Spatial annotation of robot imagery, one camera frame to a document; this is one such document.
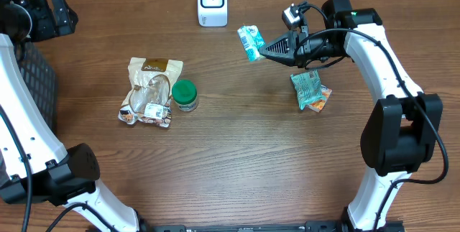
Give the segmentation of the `small teal white packet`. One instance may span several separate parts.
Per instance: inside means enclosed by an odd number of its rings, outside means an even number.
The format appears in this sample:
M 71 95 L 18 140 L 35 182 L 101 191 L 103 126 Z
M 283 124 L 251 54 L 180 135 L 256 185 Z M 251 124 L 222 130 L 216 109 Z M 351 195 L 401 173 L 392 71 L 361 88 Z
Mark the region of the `small teal white packet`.
M 259 53 L 259 48 L 265 45 L 265 41 L 256 25 L 242 26 L 237 30 L 237 34 L 250 62 L 265 58 Z

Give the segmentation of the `teal tissue packet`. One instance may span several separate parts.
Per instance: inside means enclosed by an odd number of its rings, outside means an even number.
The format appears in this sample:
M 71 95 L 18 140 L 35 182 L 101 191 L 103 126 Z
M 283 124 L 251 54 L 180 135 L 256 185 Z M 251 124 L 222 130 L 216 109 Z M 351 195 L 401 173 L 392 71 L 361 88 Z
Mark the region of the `teal tissue packet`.
M 300 110 L 307 108 L 307 105 L 322 97 L 321 79 L 316 70 L 290 75 Z

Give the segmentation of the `orange white snack packet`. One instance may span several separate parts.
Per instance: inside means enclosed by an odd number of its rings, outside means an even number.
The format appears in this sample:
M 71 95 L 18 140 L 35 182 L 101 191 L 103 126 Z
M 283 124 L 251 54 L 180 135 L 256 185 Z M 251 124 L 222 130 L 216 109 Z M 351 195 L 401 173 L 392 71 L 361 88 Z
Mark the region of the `orange white snack packet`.
M 327 88 L 325 85 L 322 85 L 321 92 L 322 92 L 321 98 L 307 105 L 307 107 L 310 110 L 315 111 L 316 113 L 319 113 L 324 108 L 327 100 L 329 99 L 332 93 L 332 90 L 330 88 Z

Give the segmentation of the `green lid seasoning jar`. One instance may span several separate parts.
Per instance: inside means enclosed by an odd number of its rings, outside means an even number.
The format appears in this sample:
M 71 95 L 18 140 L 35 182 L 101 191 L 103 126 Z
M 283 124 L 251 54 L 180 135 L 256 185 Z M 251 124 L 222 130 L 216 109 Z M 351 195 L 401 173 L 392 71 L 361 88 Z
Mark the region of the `green lid seasoning jar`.
M 198 90 L 190 80 L 179 80 L 172 87 L 172 97 L 181 111 L 190 112 L 198 106 Z

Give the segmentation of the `beige brown snack pouch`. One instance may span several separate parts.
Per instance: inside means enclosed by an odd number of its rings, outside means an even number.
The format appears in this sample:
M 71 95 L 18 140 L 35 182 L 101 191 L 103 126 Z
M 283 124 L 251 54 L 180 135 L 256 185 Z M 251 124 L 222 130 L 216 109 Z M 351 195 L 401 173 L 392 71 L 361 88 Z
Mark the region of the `beige brown snack pouch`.
M 167 128 L 172 121 L 172 87 L 182 73 L 183 62 L 133 57 L 128 65 L 131 90 L 121 104 L 119 120 Z

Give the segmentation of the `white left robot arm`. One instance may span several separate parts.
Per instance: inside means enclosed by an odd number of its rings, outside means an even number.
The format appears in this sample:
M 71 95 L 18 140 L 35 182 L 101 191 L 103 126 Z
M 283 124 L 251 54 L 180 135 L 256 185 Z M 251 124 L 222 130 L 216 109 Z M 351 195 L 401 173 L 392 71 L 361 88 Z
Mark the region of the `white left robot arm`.
M 35 43 L 72 34 L 77 23 L 65 0 L 1 0 L 1 199 L 63 206 L 98 231 L 148 231 L 103 184 L 92 149 L 66 148 L 55 135 L 57 78 Z

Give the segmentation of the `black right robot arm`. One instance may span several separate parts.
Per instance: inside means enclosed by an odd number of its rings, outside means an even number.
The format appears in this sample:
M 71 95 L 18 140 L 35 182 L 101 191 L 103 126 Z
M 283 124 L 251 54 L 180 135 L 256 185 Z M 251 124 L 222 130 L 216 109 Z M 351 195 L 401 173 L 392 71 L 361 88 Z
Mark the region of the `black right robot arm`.
M 349 57 L 359 68 L 374 101 L 361 135 L 366 171 L 355 198 L 338 221 L 308 221 L 307 231 L 402 231 L 387 212 L 400 187 L 443 148 L 438 128 L 443 104 L 424 93 L 405 72 L 373 8 L 355 9 L 350 0 L 328 0 L 320 8 L 325 27 L 308 31 L 308 2 L 282 13 L 287 32 L 259 52 L 283 65 L 308 69 L 314 61 L 327 68 Z

